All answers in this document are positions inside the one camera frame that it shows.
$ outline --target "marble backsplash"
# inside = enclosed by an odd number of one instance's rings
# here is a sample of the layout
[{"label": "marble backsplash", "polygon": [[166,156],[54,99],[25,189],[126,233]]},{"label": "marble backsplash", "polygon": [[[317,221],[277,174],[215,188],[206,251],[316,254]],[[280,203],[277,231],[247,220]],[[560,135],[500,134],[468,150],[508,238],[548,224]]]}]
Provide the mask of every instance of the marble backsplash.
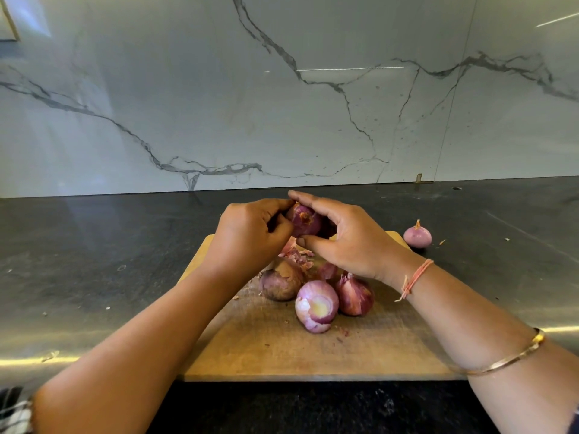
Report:
[{"label": "marble backsplash", "polygon": [[0,197],[579,175],[579,0],[5,1]]}]

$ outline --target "finger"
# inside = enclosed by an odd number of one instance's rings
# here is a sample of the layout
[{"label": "finger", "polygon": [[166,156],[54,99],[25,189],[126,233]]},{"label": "finger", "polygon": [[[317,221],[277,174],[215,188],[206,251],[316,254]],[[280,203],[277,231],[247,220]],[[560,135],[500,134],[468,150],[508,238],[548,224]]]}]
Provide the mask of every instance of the finger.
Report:
[{"label": "finger", "polygon": [[290,190],[288,195],[300,204],[307,205],[319,214],[327,216],[336,224],[338,224],[342,219],[342,211],[346,207],[346,204],[341,203],[340,201],[330,200],[329,198],[320,198],[310,195],[309,193],[298,192],[295,190]]},{"label": "finger", "polygon": [[277,216],[277,226],[271,233],[271,236],[279,245],[279,251],[284,247],[293,233],[293,224],[281,213]]},{"label": "finger", "polygon": [[282,200],[280,198],[265,198],[263,200],[256,201],[254,203],[256,207],[263,210],[267,214],[267,219],[265,222],[269,221],[272,216],[278,212],[284,212],[293,205],[292,200]]},{"label": "finger", "polygon": [[322,256],[325,260],[334,263],[334,250],[336,243],[328,239],[322,239],[317,236],[305,235],[300,237],[296,243],[315,254]]}]

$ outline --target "forearm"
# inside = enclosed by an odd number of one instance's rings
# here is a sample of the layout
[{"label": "forearm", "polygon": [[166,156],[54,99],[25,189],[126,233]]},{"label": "forearm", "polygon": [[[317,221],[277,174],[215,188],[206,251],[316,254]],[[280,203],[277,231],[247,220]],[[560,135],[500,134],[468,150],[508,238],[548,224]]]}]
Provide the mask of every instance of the forearm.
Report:
[{"label": "forearm", "polygon": [[231,285],[242,282],[195,271],[40,388],[36,431],[145,432],[195,342],[235,292]]},{"label": "forearm", "polygon": [[[401,291],[424,258],[401,252],[388,257],[388,284]],[[480,369],[518,354],[534,330],[431,265],[408,300],[430,325],[453,361]],[[579,359],[551,341],[531,357],[469,381],[503,433],[565,433],[579,404]]]}]

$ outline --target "dark sleeve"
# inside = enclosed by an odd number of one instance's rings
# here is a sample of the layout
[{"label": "dark sleeve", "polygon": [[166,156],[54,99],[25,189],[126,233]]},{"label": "dark sleeve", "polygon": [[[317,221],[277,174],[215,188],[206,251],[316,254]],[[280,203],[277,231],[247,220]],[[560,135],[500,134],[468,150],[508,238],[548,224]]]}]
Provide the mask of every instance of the dark sleeve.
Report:
[{"label": "dark sleeve", "polygon": [[0,389],[0,434],[32,434],[32,405],[21,394],[22,387]]},{"label": "dark sleeve", "polygon": [[569,427],[568,434],[579,434],[579,410],[575,411],[573,422]]}]

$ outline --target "wooden cutting board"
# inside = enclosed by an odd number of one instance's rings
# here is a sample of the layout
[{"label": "wooden cutting board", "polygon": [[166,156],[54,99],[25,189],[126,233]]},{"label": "wooden cutting board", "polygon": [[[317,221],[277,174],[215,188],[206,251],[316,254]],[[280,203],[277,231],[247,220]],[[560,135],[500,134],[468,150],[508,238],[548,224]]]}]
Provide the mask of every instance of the wooden cutting board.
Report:
[{"label": "wooden cutting board", "polygon": [[[388,231],[401,246],[400,234]],[[189,275],[205,258],[205,238],[185,269]],[[295,303],[259,296],[254,279],[231,300],[199,338],[183,369],[185,381],[369,381],[456,379],[449,359],[428,326],[399,294],[369,281],[376,294],[364,317],[338,314],[323,334],[307,332]]]}]

